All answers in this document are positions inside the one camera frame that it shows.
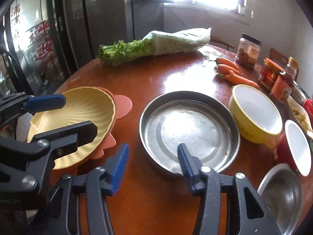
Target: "metal screw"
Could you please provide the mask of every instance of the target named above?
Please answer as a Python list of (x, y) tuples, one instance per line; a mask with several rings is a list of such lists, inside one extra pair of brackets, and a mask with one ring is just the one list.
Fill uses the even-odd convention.
[(202, 172), (205, 172), (205, 173), (208, 173), (211, 171), (211, 168), (209, 166), (202, 166), (201, 167), (201, 171)]
[(38, 140), (37, 144), (40, 146), (40, 147), (45, 147), (49, 144), (49, 141), (46, 140), (46, 139), (41, 139), (41, 140)]
[(102, 167), (102, 166), (98, 166), (96, 167), (96, 169), (99, 171), (99, 172), (104, 172), (105, 169)]
[(69, 178), (71, 178), (71, 174), (70, 173), (65, 173), (62, 176), (62, 179), (64, 179), (64, 180), (69, 179)]
[(245, 177), (246, 177), (245, 174), (243, 174), (241, 172), (236, 173), (236, 178), (238, 178), (238, 179), (244, 179)]
[(57, 155), (58, 155), (58, 156), (63, 155), (63, 149), (58, 149), (58, 150), (57, 150)]
[(31, 175), (26, 175), (22, 180), (22, 184), (26, 189), (31, 189), (35, 186), (36, 179)]

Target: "brown tabletop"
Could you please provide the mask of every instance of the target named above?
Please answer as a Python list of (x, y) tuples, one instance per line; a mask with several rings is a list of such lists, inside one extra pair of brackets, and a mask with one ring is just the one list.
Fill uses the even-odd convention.
[[(213, 47), (224, 57), (234, 60), (235, 54)], [(155, 97), (177, 90), (197, 91), (228, 105), (231, 84), (215, 75), (215, 62), (206, 61), (199, 52), (146, 57), (117, 67), (103, 66), (95, 59), (71, 76), (57, 91), (79, 86), (99, 86), (115, 95), (128, 96), (131, 112), (116, 122), (112, 135), (117, 146), (108, 149), (102, 165), (120, 143), (128, 143), (130, 156), (120, 190), (107, 197), (109, 213), (116, 235), (191, 235), (200, 198), (192, 197), (182, 177), (171, 175), (152, 162), (139, 138), (139, 119), (145, 106)], [(240, 67), (244, 77), (257, 81), (260, 66), (254, 71)], [(279, 109), (282, 117), (286, 111)], [(244, 173), (257, 189), (265, 174), (273, 167), (272, 151), (241, 137), (240, 150), (233, 164), (223, 174)], [(303, 210), (300, 224), (313, 203), (313, 172), (300, 176), (303, 186)], [(84, 200), (81, 205), (82, 234), (88, 234)], [(222, 194), (219, 234), (226, 231), (226, 196)]]

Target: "white wall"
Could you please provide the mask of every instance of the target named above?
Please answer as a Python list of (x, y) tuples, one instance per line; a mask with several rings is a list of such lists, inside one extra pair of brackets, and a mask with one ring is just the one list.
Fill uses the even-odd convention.
[[(295, 0), (247, 0), (245, 18), (250, 25), (210, 11), (165, 7), (164, 31), (174, 33), (188, 28), (212, 27), (212, 35), (235, 45), (233, 52), (237, 52), (241, 34), (246, 33), (262, 42), (258, 59), (262, 64), (270, 48), (289, 56), (297, 23), (297, 6)], [(251, 11), (254, 11), (254, 18), (250, 17)]]
[(311, 97), (313, 94), (313, 28), (298, 6), (290, 55), (299, 62), (297, 83)]

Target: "window sill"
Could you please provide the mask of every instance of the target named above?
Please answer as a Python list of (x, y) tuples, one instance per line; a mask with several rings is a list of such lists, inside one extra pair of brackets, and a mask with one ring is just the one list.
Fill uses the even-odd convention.
[(164, 3), (165, 7), (171, 7), (171, 8), (186, 8), (186, 9), (195, 9), (195, 10), (200, 10), (200, 11), (208, 11), (212, 12), (217, 15), (222, 15), (228, 18), (232, 18), (234, 20), (237, 20), (239, 22), (242, 22), (246, 25), (250, 25), (246, 19), (245, 16), (233, 13), (228, 10), (212, 7), (209, 5), (204, 5), (204, 4), (195, 4), (195, 3), (184, 3), (184, 2), (176, 2), (176, 3)]

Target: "orange carrot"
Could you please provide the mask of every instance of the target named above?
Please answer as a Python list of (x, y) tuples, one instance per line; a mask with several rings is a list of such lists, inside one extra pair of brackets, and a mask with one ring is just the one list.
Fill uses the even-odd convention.
[(235, 74), (240, 75), (240, 72), (234, 69), (233, 67), (230, 67), (226, 64), (219, 64), (216, 66), (217, 70), (220, 74), (229, 75), (231, 71), (233, 71)]
[(252, 86), (256, 89), (259, 88), (258, 84), (256, 84), (255, 82), (248, 80), (246, 78), (243, 78), (239, 75), (236, 75), (233, 71), (231, 71), (229, 75), (225, 75), (224, 78), (227, 79), (230, 83), (233, 83), (234, 85), (244, 84), (244, 85)]
[(230, 60), (228, 60), (228, 59), (226, 59), (224, 57), (218, 57), (216, 59), (216, 63), (217, 64), (226, 64), (226, 65), (228, 65), (230, 67), (235, 68), (237, 71), (239, 70), (239, 67), (236, 64), (234, 64), (232, 61), (230, 61)]

